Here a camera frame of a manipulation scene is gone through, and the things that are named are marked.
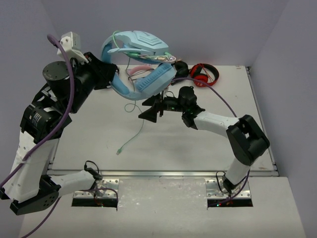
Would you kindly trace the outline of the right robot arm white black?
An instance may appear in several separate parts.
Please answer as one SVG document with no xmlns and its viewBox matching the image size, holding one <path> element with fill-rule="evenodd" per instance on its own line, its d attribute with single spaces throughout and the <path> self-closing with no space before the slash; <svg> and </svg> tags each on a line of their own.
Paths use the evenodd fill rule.
<svg viewBox="0 0 317 238">
<path fill-rule="evenodd" d="M 270 147 L 269 139 L 251 115 L 238 118 L 207 112 L 197 104 L 192 86 L 181 87 L 178 97 L 165 97 L 160 93 L 142 104 L 149 109 L 139 114 L 140 119 L 157 122 L 165 111 L 181 112 L 182 121 L 188 128 L 209 131 L 228 139 L 235 156 L 222 179 L 228 193 L 232 193 L 253 163 Z"/>
</svg>

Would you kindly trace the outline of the light blue headphones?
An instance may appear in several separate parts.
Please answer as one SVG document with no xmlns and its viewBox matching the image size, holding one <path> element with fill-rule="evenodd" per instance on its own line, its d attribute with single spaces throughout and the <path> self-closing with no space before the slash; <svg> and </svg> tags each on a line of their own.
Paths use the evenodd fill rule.
<svg viewBox="0 0 317 238">
<path fill-rule="evenodd" d="M 173 63 L 176 57 L 169 53 L 169 46 L 157 36 L 145 31 L 115 31 L 103 43 L 101 61 L 111 63 L 111 56 L 124 54 L 141 62 L 141 69 L 156 64 L 157 67 L 147 76 L 134 82 L 131 91 L 115 74 L 111 88 L 125 99 L 138 101 L 147 99 L 163 91 L 176 75 Z"/>
</svg>

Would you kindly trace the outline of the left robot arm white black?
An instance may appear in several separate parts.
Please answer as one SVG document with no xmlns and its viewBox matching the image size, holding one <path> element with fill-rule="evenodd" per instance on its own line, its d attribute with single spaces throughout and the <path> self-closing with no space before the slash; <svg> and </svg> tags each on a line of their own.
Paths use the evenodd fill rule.
<svg viewBox="0 0 317 238">
<path fill-rule="evenodd" d="M 102 176 L 94 169 L 49 176 L 59 139 L 93 90 L 110 85 L 118 67 L 100 61 L 92 53 L 86 61 L 54 61 L 42 71 L 45 85 L 25 109 L 20 123 L 19 145 L 10 176 L 0 185 L 1 199 L 11 201 L 15 215 L 46 210 L 60 197 L 94 189 Z"/>
</svg>

